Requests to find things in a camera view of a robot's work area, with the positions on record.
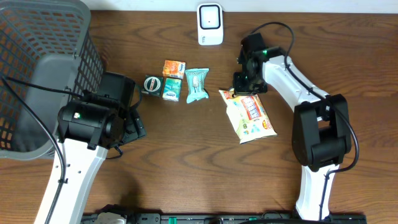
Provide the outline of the green tissue pack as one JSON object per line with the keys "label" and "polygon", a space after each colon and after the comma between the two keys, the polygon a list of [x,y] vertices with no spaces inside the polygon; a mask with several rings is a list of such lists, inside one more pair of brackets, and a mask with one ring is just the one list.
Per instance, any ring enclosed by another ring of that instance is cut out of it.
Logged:
{"label": "green tissue pack", "polygon": [[162,98],[167,101],[179,101],[181,87],[181,79],[166,78]]}

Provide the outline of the dark green round-label box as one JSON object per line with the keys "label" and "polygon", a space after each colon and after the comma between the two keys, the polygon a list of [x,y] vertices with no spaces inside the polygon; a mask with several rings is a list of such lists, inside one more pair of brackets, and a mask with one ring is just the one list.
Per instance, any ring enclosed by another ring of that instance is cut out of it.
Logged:
{"label": "dark green round-label box", "polygon": [[141,92],[147,95],[160,97],[164,78],[146,75]]}

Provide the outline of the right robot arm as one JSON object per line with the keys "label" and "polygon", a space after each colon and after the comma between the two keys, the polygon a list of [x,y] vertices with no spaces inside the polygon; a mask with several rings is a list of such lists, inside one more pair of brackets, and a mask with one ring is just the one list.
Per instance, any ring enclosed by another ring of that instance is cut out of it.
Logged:
{"label": "right robot arm", "polygon": [[265,93],[272,86],[294,113],[292,149],[302,166],[295,210],[302,220],[324,221],[335,175],[344,156],[358,146],[349,123],[348,104],[341,95],[329,95],[314,85],[280,47],[242,47],[234,74],[237,95]]}

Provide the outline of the teal small snack packet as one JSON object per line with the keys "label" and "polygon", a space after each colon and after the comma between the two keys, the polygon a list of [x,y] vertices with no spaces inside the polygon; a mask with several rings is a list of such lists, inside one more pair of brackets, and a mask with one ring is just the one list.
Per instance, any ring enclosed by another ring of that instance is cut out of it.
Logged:
{"label": "teal small snack packet", "polygon": [[208,72],[208,68],[193,68],[185,71],[188,84],[188,104],[204,98],[209,98],[205,90],[205,78]]}

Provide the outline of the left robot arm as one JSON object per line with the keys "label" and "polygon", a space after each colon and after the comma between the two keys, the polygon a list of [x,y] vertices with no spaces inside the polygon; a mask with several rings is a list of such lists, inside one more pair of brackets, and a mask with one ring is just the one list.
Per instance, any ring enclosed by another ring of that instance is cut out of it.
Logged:
{"label": "left robot arm", "polygon": [[95,176],[108,151],[146,135],[132,104],[123,98],[87,93],[58,113],[58,142],[52,172],[36,223],[79,223]]}

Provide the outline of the large white snack bag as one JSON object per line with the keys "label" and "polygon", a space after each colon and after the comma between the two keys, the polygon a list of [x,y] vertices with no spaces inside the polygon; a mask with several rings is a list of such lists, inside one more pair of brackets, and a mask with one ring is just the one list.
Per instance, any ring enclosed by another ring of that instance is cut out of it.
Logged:
{"label": "large white snack bag", "polygon": [[240,144],[277,136],[258,95],[238,96],[233,88],[219,93]]}

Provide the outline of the orange tissue pack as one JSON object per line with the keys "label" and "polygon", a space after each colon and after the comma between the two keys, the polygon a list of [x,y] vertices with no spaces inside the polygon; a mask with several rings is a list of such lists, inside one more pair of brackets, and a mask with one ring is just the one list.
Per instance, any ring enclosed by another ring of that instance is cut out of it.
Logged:
{"label": "orange tissue pack", "polygon": [[162,74],[164,77],[178,78],[183,80],[185,68],[185,62],[166,60],[163,66]]}

